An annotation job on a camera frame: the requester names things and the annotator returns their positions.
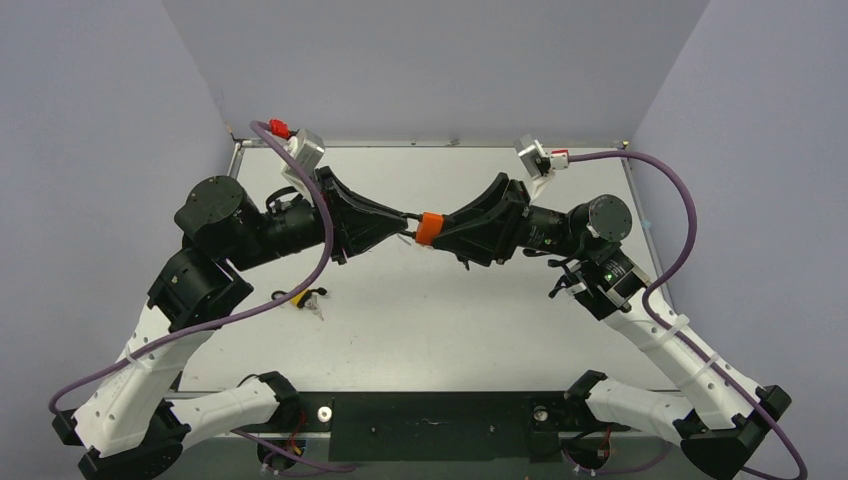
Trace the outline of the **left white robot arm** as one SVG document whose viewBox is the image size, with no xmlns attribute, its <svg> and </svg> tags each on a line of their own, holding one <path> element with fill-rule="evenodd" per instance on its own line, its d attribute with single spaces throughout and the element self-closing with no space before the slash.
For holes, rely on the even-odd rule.
<svg viewBox="0 0 848 480">
<path fill-rule="evenodd" d="M 68 445 L 82 446 L 87 479 L 153 479 L 191 446 L 250 425 L 285 430 L 300 415 L 300 396 L 276 371 L 235 388 L 189 400 L 167 393 L 217 321 L 252 292 L 248 269 L 333 241 L 336 262 L 361 254 L 407 228 L 403 213 L 362 197 L 329 168 L 314 173 L 332 224 L 303 197 L 260 210 L 229 176 L 198 183 L 177 211 L 182 248 L 148 292 L 139 322 L 90 399 L 59 412 L 53 426 Z"/>
</svg>

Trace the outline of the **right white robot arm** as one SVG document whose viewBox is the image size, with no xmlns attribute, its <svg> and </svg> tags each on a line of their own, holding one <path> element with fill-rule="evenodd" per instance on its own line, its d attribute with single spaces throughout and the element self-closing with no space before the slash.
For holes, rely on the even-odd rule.
<svg viewBox="0 0 848 480">
<path fill-rule="evenodd" d="M 578 427 L 617 424 L 681 449 L 714 479 L 741 472 L 790 405 L 779 386 L 736 371 L 673 312 L 650 277 L 622 249 L 633 218 L 618 197 L 602 195 L 558 212 L 536 206 L 525 185 L 499 174 L 470 204 L 425 213 L 416 241 L 489 266 L 517 249 L 545 255 L 563 273 L 556 292 L 628 339 L 674 385 L 661 394 L 589 370 L 567 391 L 566 418 Z"/>
</svg>

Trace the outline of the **orange padlock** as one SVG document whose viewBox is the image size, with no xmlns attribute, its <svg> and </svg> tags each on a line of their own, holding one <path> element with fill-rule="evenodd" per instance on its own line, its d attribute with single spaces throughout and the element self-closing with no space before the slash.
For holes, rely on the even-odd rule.
<svg viewBox="0 0 848 480">
<path fill-rule="evenodd" d="M 417 222 L 414 232 L 402 231 L 401 235 L 413 239 L 417 244 L 431 246 L 433 240 L 442 232 L 445 217 L 442 214 L 423 212 L 421 214 L 404 213 L 404 219 Z"/>
</svg>

